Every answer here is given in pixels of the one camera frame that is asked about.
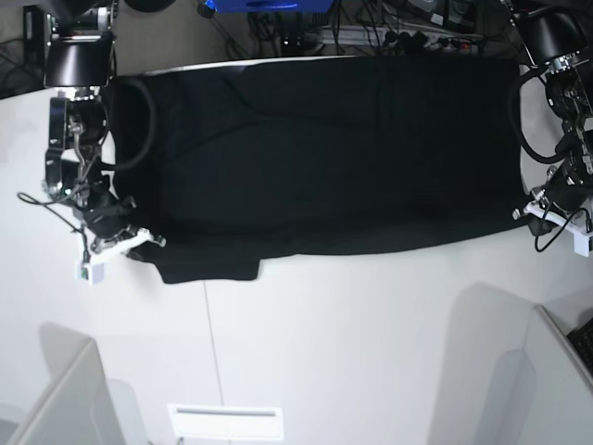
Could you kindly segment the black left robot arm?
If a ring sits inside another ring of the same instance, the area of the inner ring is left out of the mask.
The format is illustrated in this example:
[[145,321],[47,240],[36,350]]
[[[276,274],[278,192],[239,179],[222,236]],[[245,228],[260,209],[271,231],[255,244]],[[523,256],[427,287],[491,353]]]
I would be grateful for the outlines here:
[[[592,132],[585,129],[592,119],[592,46],[576,11],[568,6],[542,1],[504,1],[509,21],[529,61],[530,70],[512,85],[507,98],[511,128],[532,160],[557,170],[533,196],[546,211],[555,208],[570,215],[592,196]],[[544,156],[527,141],[514,118],[521,88],[542,78],[547,102],[561,120],[563,136],[554,153]]]

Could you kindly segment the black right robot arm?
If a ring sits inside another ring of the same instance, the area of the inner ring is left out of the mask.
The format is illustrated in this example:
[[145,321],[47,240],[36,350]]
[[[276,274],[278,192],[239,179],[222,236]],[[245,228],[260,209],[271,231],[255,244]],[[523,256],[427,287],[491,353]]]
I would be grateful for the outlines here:
[[[141,81],[116,75],[118,2],[50,1],[44,9],[49,26],[44,85],[57,90],[49,106],[44,190],[51,203],[73,209],[97,239],[119,242],[138,232],[131,223],[134,203],[111,193],[107,175],[128,171],[147,156],[156,137],[156,105]],[[102,93],[110,83],[135,89],[148,109],[144,142],[117,164],[101,160],[114,103]]]

